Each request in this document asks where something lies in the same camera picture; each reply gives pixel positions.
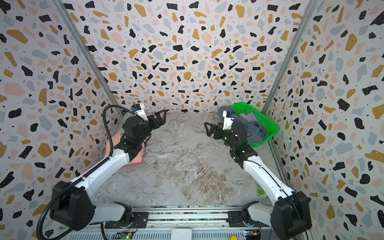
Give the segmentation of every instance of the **black speckle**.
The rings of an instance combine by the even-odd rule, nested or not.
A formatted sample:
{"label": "black speckle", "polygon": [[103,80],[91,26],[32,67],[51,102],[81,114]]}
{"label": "black speckle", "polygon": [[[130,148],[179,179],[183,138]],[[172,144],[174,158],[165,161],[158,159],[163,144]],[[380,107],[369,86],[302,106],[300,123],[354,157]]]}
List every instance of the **black speckle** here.
{"label": "black speckle", "polygon": [[364,129],[365,127],[362,124],[362,120],[360,118],[355,118],[355,126],[358,129]]}
{"label": "black speckle", "polygon": [[315,20],[316,22],[319,22],[322,18],[323,18],[322,15],[320,15],[320,16],[314,16],[314,17],[313,17],[313,20]]}
{"label": "black speckle", "polygon": [[299,6],[300,6],[300,3],[292,5],[292,6],[289,7],[289,10],[298,10]]}
{"label": "black speckle", "polygon": [[361,184],[368,184],[371,180],[371,177],[368,174],[361,175],[360,183]]}
{"label": "black speckle", "polygon": [[22,109],[18,108],[16,110],[12,110],[8,113],[9,118],[16,118],[22,114]]}
{"label": "black speckle", "polygon": [[177,4],[167,3],[167,8],[177,10]]}
{"label": "black speckle", "polygon": [[344,110],[344,111],[347,111],[349,106],[350,106],[349,103],[347,103],[346,101],[344,101],[341,98],[337,101],[337,104],[339,105],[339,109]]}
{"label": "black speckle", "polygon": [[278,6],[277,5],[270,5],[268,4],[267,9],[271,11],[277,11]]}
{"label": "black speckle", "polygon": [[199,2],[194,2],[189,5],[189,8],[198,8],[199,7]]}
{"label": "black speckle", "polygon": [[88,3],[85,4],[85,7],[86,8],[94,8],[95,7],[95,3],[93,1],[90,1]]}
{"label": "black speckle", "polygon": [[26,76],[32,76],[33,75],[33,72],[31,70],[29,70],[26,66],[22,66],[22,70],[24,71],[24,74]]}

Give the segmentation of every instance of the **gray cloth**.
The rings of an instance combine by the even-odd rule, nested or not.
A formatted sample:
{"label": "gray cloth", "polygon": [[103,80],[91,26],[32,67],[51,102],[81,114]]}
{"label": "gray cloth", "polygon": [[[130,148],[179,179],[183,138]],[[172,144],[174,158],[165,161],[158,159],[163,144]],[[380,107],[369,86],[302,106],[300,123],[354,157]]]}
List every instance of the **gray cloth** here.
{"label": "gray cloth", "polygon": [[257,121],[249,122],[246,118],[242,117],[242,114],[237,115],[233,122],[238,122],[245,125],[248,142],[262,143],[268,136],[268,131],[265,127],[260,125]]}
{"label": "gray cloth", "polygon": [[223,122],[224,121],[224,117],[223,117],[223,112],[224,111],[233,111],[235,112],[235,114],[237,114],[237,112],[231,108],[231,107],[228,107],[228,106],[223,106],[223,107],[220,107],[217,111],[217,115],[218,117],[220,118],[220,120]]}

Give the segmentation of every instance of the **gray speckle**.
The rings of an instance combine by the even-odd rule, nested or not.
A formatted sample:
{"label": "gray speckle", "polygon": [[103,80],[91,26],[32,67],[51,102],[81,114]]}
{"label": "gray speckle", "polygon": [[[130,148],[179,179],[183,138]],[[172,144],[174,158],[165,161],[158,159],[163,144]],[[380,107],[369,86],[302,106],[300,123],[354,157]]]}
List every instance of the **gray speckle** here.
{"label": "gray speckle", "polygon": [[29,65],[31,65],[31,64],[33,63],[33,60],[30,59],[30,58],[28,58],[28,57],[24,57],[24,58],[19,57],[19,59],[20,59],[22,62],[24,62],[24,63],[26,63],[26,64],[29,64]]}
{"label": "gray speckle", "polygon": [[40,8],[41,9],[46,9],[48,7],[48,3],[47,3],[47,1],[42,1],[42,2],[40,2]]}
{"label": "gray speckle", "polygon": [[192,45],[192,43],[191,43],[191,41],[188,39],[188,41],[187,41],[185,47],[186,47],[186,48],[189,48],[190,45]]}
{"label": "gray speckle", "polygon": [[190,17],[190,18],[189,18],[189,21],[190,21],[191,23],[197,23],[197,21],[196,21],[193,17]]}
{"label": "gray speckle", "polygon": [[58,138],[59,137],[59,134],[57,132],[51,132],[51,135],[54,137],[54,138]]}
{"label": "gray speckle", "polygon": [[29,104],[29,105],[32,105],[32,104],[34,104],[36,101],[35,100],[33,100],[33,99],[30,99],[30,98],[25,98],[24,100],[23,100],[23,104]]}
{"label": "gray speckle", "polygon": [[50,43],[54,43],[56,45],[60,45],[58,41],[56,41],[55,37],[49,34],[45,35]]}
{"label": "gray speckle", "polygon": [[327,193],[327,189],[325,189],[322,185],[320,185],[320,183],[316,183],[316,187],[317,187],[317,190],[319,190],[319,192],[321,193]]}
{"label": "gray speckle", "polygon": [[49,131],[53,127],[53,125],[51,124],[51,122],[48,120],[46,116],[44,115],[40,116],[39,120],[40,120],[40,126],[45,130]]}
{"label": "gray speckle", "polygon": [[7,142],[16,142],[17,136],[10,136],[10,139],[7,140]]}
{"label": "gray speckle", "polygon": [[343,63],[344,63],[344,60],[342,58],[336,59],[336,66],[335,66],[336,71],[341,72],[341,70],[343,69]]}
{"label": "gray speckle", "polygon": [[317,223],[319,224],[320,228],[323,228],[324,226],[324,219],[323,217],[319,214],[319,217],[317,218]]}
{"label": "gray speckle", "polygon": [[93,23],[99,23],[100,21],[99,20],[97,20],[96,18],[94,18],[94,17],[91,17],[91,21],[93,21]]}
{"label": "gray speckle", "polygon": [[168,19],[164,18],[163,22],[164,22],[164,26],[168,27],[169,30],[172,30],[170,26],[170,21]]}
{"label": "gray speckle", "polygon": [[367,32],[367,30],[368,30],[368,25],[360,27],[359,35],[364,35]]}
{"label": "gray speckle", "polygon": [[61,81],[61,83],[67,84],[67,85],[70,85],[72,83],[72,80],[68,75],[61,75],[60,81]]}
{"label": "gray speckle", "polygon": [[159,60],[163,60],[163,53],[162,53],[162,52],[156,50],[155,52],[153,52],[153,55],[154,55],[157,59],[159,59]]}
{"label": "gray speckle", "polygon": [[371,218],[372,211],[368,210],[367,214],[361,219],[361,221],[364,223],[364,225],[369,228],[373,225],[372,218]]}
{"label": "gray speckle", "polygon": [[264,25],[265,23],[263,22],[263,20],[259,20],[259,22],[257,23],[257,26],[260,28],[261,31],[264,31]]}
{"label": "gray speckle", "polygon": [[362,113],[364,112],[364,108],[365,108],[365,107],[361,107],[361,108],[353,109],[351,113],[352,113],[352,114],[355,114],[355,115],[358,115],[358,116],[361,116]]}
{"label": "gray speckle", "polygon": [[367,74],[367,65],[363,64],[358,70],[357,70],[358,77],[356,79],[356,82],[359,82],[361,78]]}
{"label": "gray speckle", "polygon": [[199,66],[199,71],[203,71],[205,67],[205,61],[200,61],[198,66]]}
{"label": "gray speckle", "polygon": [[222,13],[225,10],[226,5],[227,5],[227,1],[222,2],[219,6],[215,8],[215,12]]}
{"label": "gray speckle", "polygon": [[155,30],[153,30],[149,24],[144,24],[143,28],[145,28],[149,33],[155,33]]}
{"label": "gray speckle", "polygon": [[342,96],[344,94],[344,89],[338,88],[335,90],[336,96]]}
{"label": "gray speckle", "polygon": [[22,191],[24,191],[24,187],[25,187],[25,183],[18,183],[13,188],[6,190],[4,193],[22,192]]}
{"label": "gray speckle", "polygon": [[337,209],[337,210],[336,210],[336,214],[337,214],[339,217],[343,217],[343,216],[344,216],[344,212],[341,211],[340,209]]}
{"label": "gray speckle", "polygon": [[325,97],[324,89],[319,88],[316,90],[316,99],[317,101],[321,101]]}
{"label": "gray speckle", "polygon": [[245,34],[245,28],[243,25],[239,24],[236,26],[237,30],[239,31],[240,34]]}
{"label": "gray speckle", "polygon": [[349,152],[353,149],[353,146],[352,144],[349,142],[349,143],[339,143],[339,145],[337,145],[335,147],[335,150],[337,152],[337,154],[343,154],[345,152]]}
{"label": "gray speckle", "polygon": [[244,56],[245,56],[245,53],[242,52],[242,51],[237,51],[237,53],[235,54],[235,56],[237,57],[237,59],[239,59],[239,60],[243,60],[243,59],[244,59]]}
{"label": "gray speckle", "polygon": [[70,61],[68,60],[67,57],[64,57],[64,58],[63,58],[63,64],[64,64],[64,65],[68,65],[69,62],[70,62]]}
{"label": "gray speckle", "polygon": [[364,158],[358,158],[358,162],[359,162],[360,171],[364,172],[364,170],[365,170],[365,160],[364,160]]}
{"label": "gray speckle", "polygon": [[325,152],[325,155],[327,156],[332,156],[333,149],[331,148],[330,150]]}
{"label": "gray speckle", "polygon": [[15,25],[15,22],[10,17],[8,17],[7,15],[4,15],[3,22],[8,24],[9,26]]}
{"label": "gray speckle", "polygon": [[373,145],[375,145],[376,140],[377,140],[377,136],[376,136],[376,134],[374,134],[373,132],[370,132],[370,133],[369,133],[369,138],[368,138],[368,143],[369,143],[371,146],[373,146]]}
{"label": "gray speckle", "polygon": [[372,48],[367,49],[366,51],[367,51],[367,53],[374,52],[374,51],[376,51],[376,48],[372,47]]}
{"label": "gray speckle", "polygon": [[29,203],[29,209],[33,209],[37,206],[37,201],[32,201]]}
{"label": "gray speckle", "polygon": [[46,59],[48,57],[48,55],[45,53],[45,52],[42,52],[38,49],[35,49],[32,51],[32,56],[34,57],[38,57],[38,58],[41,58],[41,59]]}
{"label": "gray speckle", "polygon": [[104,44],[103,44],[100,40],[98,40],[97,46],[98,46],[99,48],[102,48],[102,47],[104,46]]}
{"label": "gray speckle", "polygon": [[113,8],[113,10],[115,10],[115,12],[118,12],[118,13],[121,13],[122,11],[124,11],[124,1],[120,0],[117,3],[117,5]]}
{"label": "gray speckle", "polygon": [[229,24],[227,24],[226,27],[227,27],[228,31],[232,31],[233,30],[233,27],[231,25],[229,25]]}
{"label": "gray speckle", "polygon": [[336,26],[334,28],[331,28],[331,30],[329,30],[329,33],[332,35],[337,35],[343,30],[343,28],[345,28],[344,24],[342,24],[340,26]]}
{"label": "gray speckle", "polygon": [[132,23],[132,26],[136,29],[136,31],[140,31],[141,30],[141,28],[138,25],[134,24],[134,23]]}
{"label": "gray speckle", "polygon": [[120,62],[120,69],[122,71],[127,71],[127,63],[125,61]]}

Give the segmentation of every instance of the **pink speckle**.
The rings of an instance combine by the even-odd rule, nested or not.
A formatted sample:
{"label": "pink speckle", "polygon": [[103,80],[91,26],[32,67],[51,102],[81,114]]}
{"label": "pink speckle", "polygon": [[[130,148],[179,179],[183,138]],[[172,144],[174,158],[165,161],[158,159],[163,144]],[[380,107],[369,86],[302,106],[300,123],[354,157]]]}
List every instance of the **pink speckle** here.
{"label": "pink speckle", "polygon": [[352,164],[355,162],[355,155],[350,155],[348,158],[347,158],[347,163],[348,165],[352,166]]}
{"label": "pink speckle", "polygon": [[313,126],[315,126],[315,122],[314,122],[312,119],[307,119],[307,120],[304,122],[304,126],[313,127]]}
{"label": "pink speckle", "polygon": [[27,162],[22,170],[22,177],[27,179],[28,181],[33,180],[33,173],[32,173],[32,164],[30,162]]}
{"label": "pink speckle", "polygon": [[150,6],[147,8],[147,11],[149,12],[149,14],[150,14],[152,17],[154,16],[154,13],[153,13],[152,8],[151,8]]}
{"label": "pink speckle", "polygon": [[40,141],[40,140],[47,140],[48,139],[48,136],[47,135],[44,135],[44,134],[39,134],[39,136],[37,137],[37,141]]}
{"label": "pink speckle", "polygon": [[208,3],[207,3],[207,2],[205,2],[205,11],[206,11],[207,13],[211,13],[211,10],[209,10]]}
{"label": "pink speckle", "polygon": [[111,38],[118,44],[122,44],[122,37],[118,33],[112,33]]}
{"label": "pink speckle", "polygon": [[18,163],[10,163],[9,167],[12,168],[12,169],[19,169],[20,168],[20,164],[18,164]]}
{"label": "pink speckle", "polygon": [[18,83],[6,83],[4,85],[4,91],[11,96],[23,96],[25,90]]}
{"label": "pink speckle", "polygon": [[355,65],[355,61],[353,59],[350,59],[348,62],[347,62],[347,66],[348,67],[352,67],[353,65]]}
{"label": "pink speckle", "polygon": [[17,133],[20,134],[23,137],[28,137],[28,128],[25,124],[21,123],[19,124],[19,127],[17,128]]}
{"label": "pink speckle", "polygon": [[211,43],[211,40],[212,40],[212,36],[211,36],[211,34],[205,32],[205,33],[203,33],[203,35],[201,35],[201,38],[203,39],[203,41],[204,41],[206,44],[210,44],[210,43]]}
{"label": "pink speckle", "polygon": [[309,49],[305,52],[305,60],[309,62],[312,59],[313,52],[312,49]]}
{"label": "pink speckle", "polygon": [[360,54],[361,49],[364,47],[364,44],[365,44],[365,42],[363,42],[363,43],[359,43],[359,44],[357,45],[357,47],[356,47],[356,52],[355,52],[355,56]]}
{"label": "pink speckle", "polygon": [[372,186],[374,186],[375,188],[378,188],[380,187],[380,185],[383,183],[383,180],[381,178],[378,178],[378,179],[374,179],[372,181]]}
{"label": "pink speckle", "polygon": [[17,151],[17,149],[16,149],[16,148],[12,148],[12,149],[11,149],[11,156],[10,156],[10,158],[11,158],[11,159],[16,159],[17,156],[18,156],[18,151]]}

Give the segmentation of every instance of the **black cable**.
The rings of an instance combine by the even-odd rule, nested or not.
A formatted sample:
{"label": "black cable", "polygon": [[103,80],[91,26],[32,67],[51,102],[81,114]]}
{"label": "black cable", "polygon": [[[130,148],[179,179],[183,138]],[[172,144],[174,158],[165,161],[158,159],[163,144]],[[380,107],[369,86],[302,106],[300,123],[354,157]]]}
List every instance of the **black cable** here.
{"label": "black cable", "polygon": [[103,223],[100,223],[100,228],[101,228],[101,235],[102,235],[103,239],[108,240],[108,238],[105,236]]}
{"label": "black cable", "polygon": [[[113,154],[113,141],[112,141],[112,137],[111,137],[111,133],[109,132],[109,128],[108,128],[108,125],[107,125],[107,118],[106,118],[106,113],[107,113],[107,110],[109,108],[120,108],[120,109],[123,109],[133,115],[136,115],[134,112],[132,112],[131,110],[129,110],[128,108],[125,108],[125,107],[122,107],[120,105],[108,105],[104,108],[103,110],[103,123],[104,123],[104,128],[105,128],[105,132],[107,133],[107,137],[108,137],[108,140],[109,140],[109,146],[110,146],[110,150],[109,150],[109,155],[110,157],[112,157],[112,154]],[[144,119],[142,117],[140,117],[139,115],[137,115],[141,121],[144,121]]]}
{"label": "black cable", "polygon": [[36,226],[36,236],[37,236],[37,239],[38,240],[59,240],[61,238],[63,238],[65,235],[67,235],[68,233],[70,233],[73,229],[68,229],[66,230],[65,232],[63,232],[62,234],[60,234],[59,236],[57,237],[54,237],[54,238],[46,238],[43,234],[43,223],[44,223],[44,220],[45,220],[45,217],[47,216],[48,214],[48,211],[49,209],[52,207],[53,203],[55,201],[57,201],[61,196],[63,196],[68,190],[70,190],[73,186],[75,186],[76,184],[78,184],[79,182],[81,182],[83,179],[82,178],[79,178],[77,179],[76,181],[72,182],[71,184],[69,184],[68,186],[66,186],[65,188],[63,188],[58,194],[56,194],[51,200],[50,202],[47,204],[47,206],[45,207],[43,213],[40,215],[40,218],[37,222],[37,226]]}

